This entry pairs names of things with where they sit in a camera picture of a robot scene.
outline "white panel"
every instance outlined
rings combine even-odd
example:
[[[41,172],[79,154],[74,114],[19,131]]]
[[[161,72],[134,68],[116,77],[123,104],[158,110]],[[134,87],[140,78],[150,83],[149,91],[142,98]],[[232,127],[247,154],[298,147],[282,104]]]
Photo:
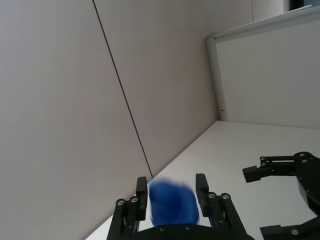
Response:
[[[315,20],[217,43],[228,121],[320,128],[319,42]]]
[[[89,0],[0,3],[0,235],[84,239],[148,174]]]
[[[204,5],[97,0],[97,9],[153,173],[216,119]]]

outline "white table surface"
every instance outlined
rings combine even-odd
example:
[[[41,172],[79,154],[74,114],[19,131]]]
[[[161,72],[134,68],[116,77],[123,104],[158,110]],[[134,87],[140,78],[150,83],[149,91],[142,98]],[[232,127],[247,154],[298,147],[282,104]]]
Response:
[[[246,183],[242,169],[259,165],[261,156],[310,152],[320,157],[320,130],[217,121],[157,176],[190,185],[206,175],[209,190],[229,193],[249,235],[263,240],[260,227],[302,224],[316,215],[299,193],[297,178],[269,176]],[[210,226],[199,209],[199,225]],[[87,240],[106,240],[112,218]],[[139,230],[152,227],[150,206]]]

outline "blue sponge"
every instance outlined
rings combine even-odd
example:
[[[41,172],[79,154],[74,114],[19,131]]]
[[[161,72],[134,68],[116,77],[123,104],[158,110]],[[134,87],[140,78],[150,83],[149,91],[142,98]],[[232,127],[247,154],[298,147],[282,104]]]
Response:
[[[198,222],[197,201],[189,187],[163,178],[150,185],[149,196],[154,226]]]

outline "whiteboard frame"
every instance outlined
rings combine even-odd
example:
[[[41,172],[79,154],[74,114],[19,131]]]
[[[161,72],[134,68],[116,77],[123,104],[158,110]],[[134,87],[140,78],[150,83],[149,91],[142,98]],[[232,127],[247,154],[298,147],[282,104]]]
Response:
[[[316,20],[320,20],[320,6],[312,7],[308,5],[282,15],[232,28],[220,33],[213,33],[206,38],[214,88],[216,89],[217,104],[222,121],[228,121],[228,116],[220,74],[217,43],[305,24]]]

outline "white wall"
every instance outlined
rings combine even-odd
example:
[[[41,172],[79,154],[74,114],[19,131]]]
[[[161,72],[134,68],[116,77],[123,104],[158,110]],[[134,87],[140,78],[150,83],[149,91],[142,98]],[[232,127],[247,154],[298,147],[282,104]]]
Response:
[[[257,22],[289,11],[289,0],[252,0],[253,21]]]
[[[252,23],[252,1],[199,0],[197,2],[201,2],[204,7],[205,17],[211,25],[213,34]]]
[[[89,0],[0,2],[0,238],[84,239],[149,174]]]
[[[203,2],[96,0],[151,170],[217,119]]]

